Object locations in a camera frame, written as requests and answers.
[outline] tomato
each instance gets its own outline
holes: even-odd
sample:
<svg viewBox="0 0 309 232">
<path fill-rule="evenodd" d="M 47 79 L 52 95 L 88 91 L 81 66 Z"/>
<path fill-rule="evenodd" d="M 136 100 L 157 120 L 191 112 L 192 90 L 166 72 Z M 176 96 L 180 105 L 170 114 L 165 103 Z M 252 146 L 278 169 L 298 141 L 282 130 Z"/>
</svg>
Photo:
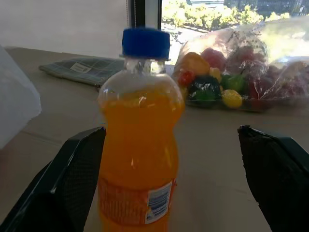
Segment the tomato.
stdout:
<svg viewBox="0 0 309 232">
<path fill-rule="evenodd" d="M 225 70 L 226 59 L 222 52 L 209 47 L 201 53 L 201 57 L 209 63 L 210 67 L 218 68 L 221 72 Z"/>
<path fill-rule="evenodd" d="M 185 71 L 179 77 L 178 84 L 180 86 L 188 86 L 194 81 L 194 79 L 195 79 L 195 75 L 192 71 Z"/>
</svg>

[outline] table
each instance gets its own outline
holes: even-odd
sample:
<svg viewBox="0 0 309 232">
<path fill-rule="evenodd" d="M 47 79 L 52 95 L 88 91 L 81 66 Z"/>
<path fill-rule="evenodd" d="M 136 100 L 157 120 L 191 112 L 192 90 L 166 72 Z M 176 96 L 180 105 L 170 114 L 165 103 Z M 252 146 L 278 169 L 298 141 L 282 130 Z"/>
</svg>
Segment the table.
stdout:
<svg viewBox="0 0 309 232">
<path fill-rule="evenodd" d="M 38 66 L 76 55 L 8 50 L 41 95 L 42 113 L 0 150 L 0 221 L 35 174 L 80 131 L 102 125 L 96 89 L 51 77 Z M 307 110 L 268 114 L 187 107 L 175 127 L 180 169 L 170 217 L 171 232 L 270 232 L 248 188 L 237 128 L 289 135 L 309 149 Z M 85 232 L 101 231 L 95 194 Z"/>
</svg>

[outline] plastic bag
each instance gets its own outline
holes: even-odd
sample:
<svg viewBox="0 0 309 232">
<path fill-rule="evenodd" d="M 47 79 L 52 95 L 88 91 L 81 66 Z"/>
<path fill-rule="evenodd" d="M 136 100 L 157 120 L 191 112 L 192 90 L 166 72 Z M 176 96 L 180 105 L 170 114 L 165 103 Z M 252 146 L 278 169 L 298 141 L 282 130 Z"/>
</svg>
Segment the plastic bag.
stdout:
<svg viewBox="0 0 309 232">
<path fill-rule="evenodd" d="M 173 78 L 186 103 L 261 112 L 309 99 L 309 16 L 210 32 L 188 41 Z"/>
<path fill-rule="evenodd" d="M 40 112 L 39 93 L 0 46 L 0 149 Z"/>
</svg>

